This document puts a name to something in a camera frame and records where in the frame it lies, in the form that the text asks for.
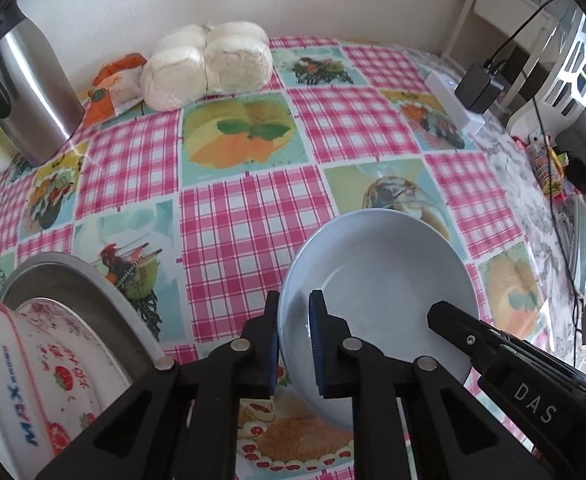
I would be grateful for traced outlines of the white bowl with red rim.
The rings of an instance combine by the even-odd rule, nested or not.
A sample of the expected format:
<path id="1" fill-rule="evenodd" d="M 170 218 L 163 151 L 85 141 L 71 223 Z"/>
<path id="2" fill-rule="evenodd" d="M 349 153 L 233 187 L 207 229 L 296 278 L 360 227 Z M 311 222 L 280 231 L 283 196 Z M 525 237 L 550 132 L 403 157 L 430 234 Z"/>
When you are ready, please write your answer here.
<path id="1" fill-rule="evenodd" d="M 66 344 L 0 304 L 0 464 L 32 479 L 128 387 L 100 386 Z"/>

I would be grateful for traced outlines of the pale blue bowl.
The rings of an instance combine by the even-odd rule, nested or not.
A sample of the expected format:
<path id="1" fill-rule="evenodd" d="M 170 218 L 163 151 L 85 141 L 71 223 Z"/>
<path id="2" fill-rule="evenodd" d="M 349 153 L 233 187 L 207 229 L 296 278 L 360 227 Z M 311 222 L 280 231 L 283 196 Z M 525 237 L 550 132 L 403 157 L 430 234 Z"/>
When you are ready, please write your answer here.
<path id="1" fill-rule="evenodd" d="M 430 330 L 427 312 L 445 300 L 476 316 L 475 290 L 461 258 L 428 224 L 390 209 L 342 214 L 310 237 L 286 274 L 278 331 L 288 377 L 310 410 L 351 429 L 349 401 L 323 399 L 316 384 L 308 320 L 314 290 L 352 336 L 386 356 L 408 362 L 431 356 L 459 382 L 468 378 L 470 359 Z"/>

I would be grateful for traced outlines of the pink floral plate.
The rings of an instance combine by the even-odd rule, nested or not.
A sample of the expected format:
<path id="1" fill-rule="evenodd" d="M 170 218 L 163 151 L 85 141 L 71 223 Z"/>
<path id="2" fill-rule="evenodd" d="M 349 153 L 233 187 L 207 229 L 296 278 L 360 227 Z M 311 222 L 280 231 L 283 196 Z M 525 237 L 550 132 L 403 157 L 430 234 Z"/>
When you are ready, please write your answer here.
<path id="1" fill-rule="evenodd" d="M 22 302 L 16 312 L 66 344 L 87 364 L 91 375 L 100 386 L 117 376 L 125 387 L 131 385 L 126 371 L 94 330 L 80 316 L 59 301 L 49 298 L 32 298 Z"/>

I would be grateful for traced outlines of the metal round tray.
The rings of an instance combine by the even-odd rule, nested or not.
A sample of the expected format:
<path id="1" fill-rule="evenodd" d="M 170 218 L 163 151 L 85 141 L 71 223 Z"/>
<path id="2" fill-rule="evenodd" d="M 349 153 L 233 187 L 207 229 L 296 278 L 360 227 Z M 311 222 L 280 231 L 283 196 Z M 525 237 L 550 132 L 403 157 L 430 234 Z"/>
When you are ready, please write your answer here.
<path id="1" fill-rule="evenodd" d="M 125 296 L 90 263 L 61 252 L 43 252 L 19 264 L 0 292 L 16 309 L 28 299 L 54 299 L 86 322 L 131 375 L 164 355 Z"/>

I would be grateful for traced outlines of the pink checkered tablecloth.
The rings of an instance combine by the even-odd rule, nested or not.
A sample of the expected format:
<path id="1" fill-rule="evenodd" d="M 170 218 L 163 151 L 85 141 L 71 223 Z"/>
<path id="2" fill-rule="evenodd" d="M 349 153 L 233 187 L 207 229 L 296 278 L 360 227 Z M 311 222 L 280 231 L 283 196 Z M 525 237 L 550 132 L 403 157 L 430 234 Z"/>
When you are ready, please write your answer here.
<path id="1" fill-rule="evenodd" d="M 271 47 L 276 69 L 253 94 L 168 113 L 139 103 L 79 130 L 41 168 L 13 162 L 0 177 L 0 286 L 32 256 L 74 255 L 189 362 L 237 335 L 304 241 L 338 214 L 407 211 L 441 232 L 468 269 L 424 157 L 476 149 L 426 88 L 445 64 L 326 38 L 281 37 Z M 482 275 L 494 324 L 531 335 L 542 299 L 524 250 L 490 259 Z"/>

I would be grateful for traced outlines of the grey floral tablecloth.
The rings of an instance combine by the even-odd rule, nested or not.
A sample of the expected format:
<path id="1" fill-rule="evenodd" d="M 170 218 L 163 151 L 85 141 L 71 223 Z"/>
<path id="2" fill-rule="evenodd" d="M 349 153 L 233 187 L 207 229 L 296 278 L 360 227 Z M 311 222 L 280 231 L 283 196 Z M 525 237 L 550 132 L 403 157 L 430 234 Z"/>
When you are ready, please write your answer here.
<path id="1" fill-rule="evenodd" d="M 525 152 L 494 115 L 472 136 L 474 151 L 436 151 L 424 155 L 470 255 L 470 272 L 479 315 L 497 322 L 489 301 L 490 259 L 513 247 L 524 250 L 532 284 L 542 299 L 527 339 L 565 362 L 581 347 L 574 327 L 574 300 L 549 199 L 543 195 Z"/>

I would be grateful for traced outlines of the colourful candy packet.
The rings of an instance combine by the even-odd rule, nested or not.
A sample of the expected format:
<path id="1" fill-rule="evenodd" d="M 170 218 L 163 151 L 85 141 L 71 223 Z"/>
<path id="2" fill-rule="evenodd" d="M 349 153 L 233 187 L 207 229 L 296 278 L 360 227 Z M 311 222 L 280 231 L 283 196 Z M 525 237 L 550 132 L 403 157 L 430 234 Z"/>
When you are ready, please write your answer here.
<path id="1" fill-rule="evenodd" d="M 541 133 L 531 133 L 526 153 L 543 194 L 550 198 L 560 196 L 564 191 L 564 170 L 548 138 Z"/>

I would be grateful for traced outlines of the white plastic chair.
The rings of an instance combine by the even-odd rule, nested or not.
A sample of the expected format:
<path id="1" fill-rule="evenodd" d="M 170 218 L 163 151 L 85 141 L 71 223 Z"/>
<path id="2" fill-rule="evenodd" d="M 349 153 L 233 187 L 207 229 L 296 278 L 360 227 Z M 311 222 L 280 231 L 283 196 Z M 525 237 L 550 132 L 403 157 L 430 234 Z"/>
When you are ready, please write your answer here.
<path id="1" fill-rule="evenodd" d="M 558 59 L 536 94 L 509 119 L 506 131 L 527 141 L 531 133 L 551 139 L 570 128 L 586 108 L 586 16 L 575 10 Z"/>

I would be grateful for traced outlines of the black power adapter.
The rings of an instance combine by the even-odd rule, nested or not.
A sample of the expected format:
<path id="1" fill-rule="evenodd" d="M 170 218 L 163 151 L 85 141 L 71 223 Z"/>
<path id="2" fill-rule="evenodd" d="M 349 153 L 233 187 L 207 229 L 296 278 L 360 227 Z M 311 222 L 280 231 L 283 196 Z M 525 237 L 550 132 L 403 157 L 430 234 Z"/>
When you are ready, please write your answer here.
<path id="1" fill-rule="evenodd" d="M 502 81 L 483 65 L 473 63 L 454 90 L 461 104 L 475 114 L 484 114 L 504 90 Z"/>

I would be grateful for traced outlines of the orange snack packet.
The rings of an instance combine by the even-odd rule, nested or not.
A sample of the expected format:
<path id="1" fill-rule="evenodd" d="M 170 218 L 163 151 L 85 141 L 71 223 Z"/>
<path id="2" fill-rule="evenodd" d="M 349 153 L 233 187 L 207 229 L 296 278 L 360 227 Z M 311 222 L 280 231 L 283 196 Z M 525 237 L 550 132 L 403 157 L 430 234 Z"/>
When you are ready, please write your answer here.
<path id="1" fill-rule="evenodd" d="M 125 54 L 104 64 L 87 91 L 88 100 L 81 125 L 101 125 L 141 103 L 140 80 L 145 64 L 146 58 L 138 52 Z"/>

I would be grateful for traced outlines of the white power strip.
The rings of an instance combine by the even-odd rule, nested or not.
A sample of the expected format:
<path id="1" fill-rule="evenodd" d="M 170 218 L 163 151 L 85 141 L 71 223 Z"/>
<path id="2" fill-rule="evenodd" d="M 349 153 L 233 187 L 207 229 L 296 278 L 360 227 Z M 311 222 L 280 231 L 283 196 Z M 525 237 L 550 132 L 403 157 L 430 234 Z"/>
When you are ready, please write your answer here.
<path id="1" fill-rule="evenodd" d="M 454 94 L 457 84 L 447 75 L 433 70 L 425 79 L 430 93 L 436 98 L 460 133 L 475 136 L 485 125 L 485 117 L 470 112 Z"/>

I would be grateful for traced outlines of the stainless steel thermos jug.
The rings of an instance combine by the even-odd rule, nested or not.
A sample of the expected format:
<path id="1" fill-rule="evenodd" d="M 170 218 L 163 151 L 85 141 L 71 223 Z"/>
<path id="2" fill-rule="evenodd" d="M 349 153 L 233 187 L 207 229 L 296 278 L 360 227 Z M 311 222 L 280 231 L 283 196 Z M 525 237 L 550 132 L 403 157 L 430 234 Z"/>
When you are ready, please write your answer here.
<path id="1" fill-rule="evenodd" d="M 46 36 L 11 0 L 0 12 L 0 129 L 39 167 L 83 119 L 84 107 Z"/>

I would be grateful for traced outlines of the bag of white buns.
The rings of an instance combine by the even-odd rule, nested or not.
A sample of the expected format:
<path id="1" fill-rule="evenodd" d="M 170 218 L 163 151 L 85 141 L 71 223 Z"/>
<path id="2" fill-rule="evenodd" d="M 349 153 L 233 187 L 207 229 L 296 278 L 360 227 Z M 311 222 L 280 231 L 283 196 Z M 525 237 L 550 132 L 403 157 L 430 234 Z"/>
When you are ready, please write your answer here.
<path id="1" fill-rule="evenodd" d="M 256 91 L 272 74 L 269 37 L 259 25 L 192 24 L 156 42 L 143 67 L 140 88 L 149 107 L 166 112 L 204 96 Z"/>

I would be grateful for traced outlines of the white shelf unit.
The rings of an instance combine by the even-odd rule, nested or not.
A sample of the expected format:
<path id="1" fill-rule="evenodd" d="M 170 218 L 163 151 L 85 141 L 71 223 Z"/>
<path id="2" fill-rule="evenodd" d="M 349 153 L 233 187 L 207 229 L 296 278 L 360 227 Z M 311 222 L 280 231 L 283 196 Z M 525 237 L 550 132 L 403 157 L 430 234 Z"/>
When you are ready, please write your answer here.
<path id="1" fill-rule="evenodd" d="M 462 29 L 474 14 L 528 54 L 523 68 L 531 73 L 542 58 L 558 55 L 562 32 L 570 28 L 575 9 L 573 0 L 464 0 L 442 57 L 453 60 Z"/>

